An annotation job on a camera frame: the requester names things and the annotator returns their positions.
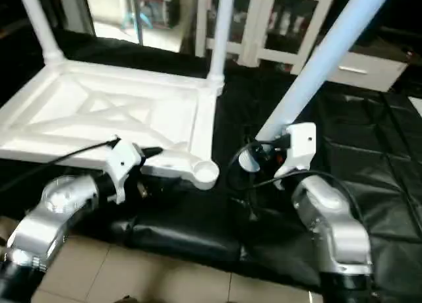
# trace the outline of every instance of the drawer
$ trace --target drawer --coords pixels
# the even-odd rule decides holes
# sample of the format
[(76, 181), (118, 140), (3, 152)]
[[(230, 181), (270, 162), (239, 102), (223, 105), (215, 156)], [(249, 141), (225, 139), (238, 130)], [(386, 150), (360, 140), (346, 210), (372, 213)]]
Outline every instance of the drawer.
[(348, 53), (328, 81), (387, 92), (407, 64), (356, 53)]

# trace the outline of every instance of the drawer handle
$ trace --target drawer handle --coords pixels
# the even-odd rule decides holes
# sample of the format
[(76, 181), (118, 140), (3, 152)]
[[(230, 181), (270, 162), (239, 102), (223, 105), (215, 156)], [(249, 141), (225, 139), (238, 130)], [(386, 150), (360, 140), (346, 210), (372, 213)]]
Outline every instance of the drawer handle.
[(352, 67), (345, 67), (345, 66), (340, 66), (338, 67), (340, 70), (344, 70), (344, 71), (350, 71), (350, 72), (355, 72), (357, 74), (368, 74), (367, 71), (362, 70), (362, 69), (357, 69), (357, 68), (352, 68)]

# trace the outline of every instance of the black cylinder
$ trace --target black cylinder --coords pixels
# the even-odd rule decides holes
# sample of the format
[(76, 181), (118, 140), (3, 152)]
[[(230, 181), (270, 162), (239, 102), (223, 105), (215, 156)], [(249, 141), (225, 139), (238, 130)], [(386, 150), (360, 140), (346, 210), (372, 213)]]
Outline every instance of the black cylinder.
[(0, 265), (0, 300), (30, 302), (45, 273), (9, 260)]
[(367, 275), (321, 273), (324, 303), (377, 303), (372, 295), (371, 278)]

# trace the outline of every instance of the white frame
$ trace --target white frame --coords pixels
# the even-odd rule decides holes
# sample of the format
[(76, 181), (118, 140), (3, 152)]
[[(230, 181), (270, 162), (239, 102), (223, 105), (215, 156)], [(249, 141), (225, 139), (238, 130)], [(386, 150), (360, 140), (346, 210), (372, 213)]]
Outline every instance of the white frame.
[[(207, 25), (207, 12), (209, 10), (210, 0), (198, 0), (198, 14), (196, 17), (196, 45), (195, 45), (195, 55), (198, 57), (204, 57), (206, 49), (214, 48), (214, 38), (206, 37), (206, 25)], [(245, 24), (245, 31), (243, 32), (243, 38), (241, 43), (236, 43), (233, 41), (227, 42), (227, 53), (233, 53), (239, 55), (239, 64), (245, 64), (243, 59), (246, 55), (245, 48), (248, 47), (247, 42), (247, 30), (251, 30), (256, 25), (256, 19), (258, 17), (258, 12), (261, 6), (262, 0), (250, 0), (248, 7), (248, 15)]]
[(311, 23), (309, 24), (307, 33), (303, 38), (301, 47), (297, 54), (264, 48), (266, 41), (266, 27), (268, 25), (268, 20), (270, 19), (274, 1), (275, 0), (262, 0), (261, 8), (266, 8), (266, 10), (260, 11), (256, 27), (253, 27), (253, 32), (256, 34), (255, 41), (252, 43), (253, 46), (249, 48), (249, 50), (253, 52), (253, 56), (251, 59), (248, 59), (247, 63), (252, 67), (259, 66), (260, 59), (279, 63), (289, 63), (293, 65), (291, 73), (299, 74), (306, 63), (309, 53), (311, 52), (320, 27), (331, 6), (332, 0), (314, 0), (318, 1), (318, 5), (316, 6)]

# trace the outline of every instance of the glass cabinet door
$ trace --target glass cabinet door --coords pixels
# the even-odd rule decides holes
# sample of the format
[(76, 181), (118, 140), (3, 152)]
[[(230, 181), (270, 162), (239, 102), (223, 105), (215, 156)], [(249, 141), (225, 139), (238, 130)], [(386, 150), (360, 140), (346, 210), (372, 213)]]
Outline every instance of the glass cabinet door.
[(256, 52), (250, 61), (283, 65), (299, 73), (317, 37), (332, 0), (263, 0), (256, 26)]
[[(248, 9), (251, 0), (235, 0), (233, 6), (233, 16), (231, 19), (229, 41), (233, 43), (242, 43), (243, 33), (246, 27)], [(218, 0), (212, 0), (211, 9), (208, 10), (206, 37), (214, 38), (214, 32), (217, 22)]]
[[(206, 13), (206, 47), (214, 48), (214, 32), (216, 29), (218, 1), (210, 0)], [(227, 52), (242, 56), (243, 40), (245, 39), (247, 28), (251, 28), (256, 23), (257, 15), (251, 14), (251, 10), (256, 10), (260, 6), (261, 0), (234, 0), (233, 15), (231, 19), (229, 41)]]

